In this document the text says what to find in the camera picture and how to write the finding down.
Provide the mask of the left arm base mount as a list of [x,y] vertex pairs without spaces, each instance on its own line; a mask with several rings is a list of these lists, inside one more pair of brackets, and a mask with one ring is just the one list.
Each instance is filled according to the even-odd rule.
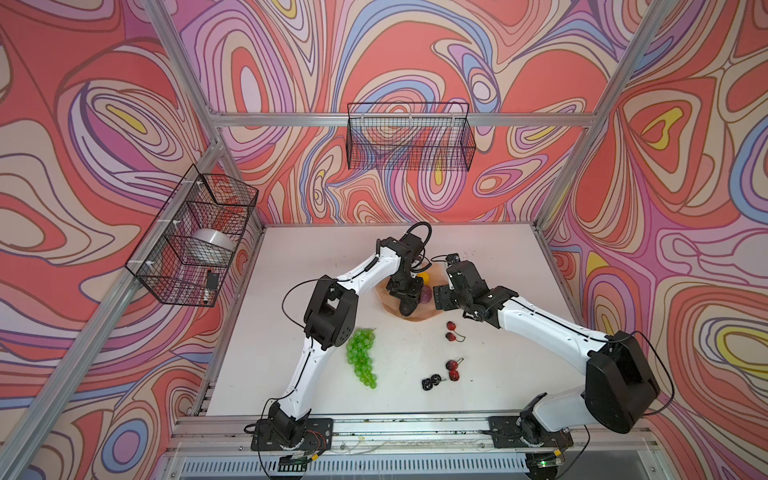
[[258,452],[323,452],[332,446],[334,421],[310,417],[299,422],[281,424],[259,419],[243,431],[251,436],[251,450]]

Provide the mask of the red cherry pair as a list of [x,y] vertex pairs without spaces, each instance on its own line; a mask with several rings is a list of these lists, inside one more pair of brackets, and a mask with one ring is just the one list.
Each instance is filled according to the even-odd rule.
[[458,382],[460,379],[459,366],[464,361],[463,358],[451,359],[445,363],[448,379],[451,382]]
[[466,336],[463,334],[460,334],[457,331],[457,325],[452,321],[448,321],[446,323],[445,338],[449,342],[459,342],[459,343],[462,343],[466,340]]

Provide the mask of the purple round fruit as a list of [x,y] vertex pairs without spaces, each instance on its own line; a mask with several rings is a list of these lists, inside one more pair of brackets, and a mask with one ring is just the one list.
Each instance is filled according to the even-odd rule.
[[428,304],[432,300],[432,289],[429,286],[423,286],[420,294],[420,303]]

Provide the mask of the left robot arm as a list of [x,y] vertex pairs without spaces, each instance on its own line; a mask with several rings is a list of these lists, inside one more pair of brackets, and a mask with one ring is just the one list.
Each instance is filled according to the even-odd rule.
[[315,280],[303,316],[301,358],[285,394],[271,401],[266,417],[266,425],[279,438],[296,444],[305,434],[320,375],[330,355],[352,336],[363,294],[385,282],[386,292],[398,302],[399,313],[409,317],[415,312],[425,285],[419,276],[425,270],[421,263],[432,234],[422,238],[414,230],[426,225],[418,222],[399,238],[378,240],[375,252],[345,274]]

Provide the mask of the dark avocado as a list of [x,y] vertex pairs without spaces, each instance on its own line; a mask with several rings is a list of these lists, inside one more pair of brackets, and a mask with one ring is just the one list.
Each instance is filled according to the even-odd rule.
[[411,316],[418,308],[420,302],[412,298],[403,298],[400,300],[399,313],[403,317]]

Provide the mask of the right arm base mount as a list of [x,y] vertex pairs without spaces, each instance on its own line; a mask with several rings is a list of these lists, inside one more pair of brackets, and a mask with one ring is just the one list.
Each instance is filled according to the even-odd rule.
[[564,430],[549,432],[533,417],[491,416],[485,434],[495,448],[530,448],[567,450],[574,445],[570,433]]

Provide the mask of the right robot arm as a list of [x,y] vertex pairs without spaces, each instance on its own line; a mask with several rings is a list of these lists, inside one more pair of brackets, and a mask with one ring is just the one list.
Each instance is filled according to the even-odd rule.
[[543,392],[519,413],[516,428],[534,446],[550,434],[599,424],[627,434],[648,413],[660,387],[632,333],[607,334],[547,312],[516,291],[491,288],[476,266],[448,254],[448,283],[433,288],[436,308],[459,310],[464,318],[525,337],[557,355],[584,377],[582,387],[555,395]]

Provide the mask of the green grape bunch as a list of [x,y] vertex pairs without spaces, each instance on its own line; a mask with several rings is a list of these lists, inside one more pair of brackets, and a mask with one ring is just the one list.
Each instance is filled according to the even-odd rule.
[[373,329],[356,330],[346,344],[346,359],[356,378],[366,387],[377,387],[377,376],[373,371],[371,349],[375,341]]

